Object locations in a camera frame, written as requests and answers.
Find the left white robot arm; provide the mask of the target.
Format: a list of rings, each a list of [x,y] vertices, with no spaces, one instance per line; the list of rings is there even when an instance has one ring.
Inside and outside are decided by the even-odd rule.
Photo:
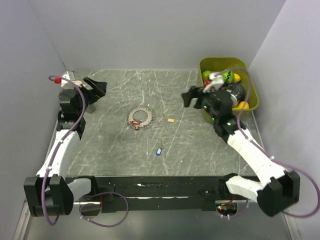
[[[107,93],[106,82],[89,77],[83,79],[84,84],[54,75],[48,79],[63,88],[58,95],[55,140],[40,170],[23,184],[31,216],[46,218],[69,215],[74,202],[82,197],[93,201],[99,195],[94,176],[80,176],[67,183],[66,173],[85,131],[85,111]]]

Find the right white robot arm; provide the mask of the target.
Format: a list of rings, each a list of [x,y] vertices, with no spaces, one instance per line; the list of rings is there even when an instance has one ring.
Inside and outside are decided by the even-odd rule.
[[[232,147],[254,171],[258,181],[244,178],[236,173],[219,179],[218,193],[223,199],[238,195],[258,204],[269,217],[296,204],[300,197],[300,176],[287,171],[266,156],[250,131],[233,114],[229,92],[217,90],[203,92],[201,87],[192,86],[182,93],[183,105],[188,108],[196,99],[195,109],[203,109],[213,120],[215,133]]]

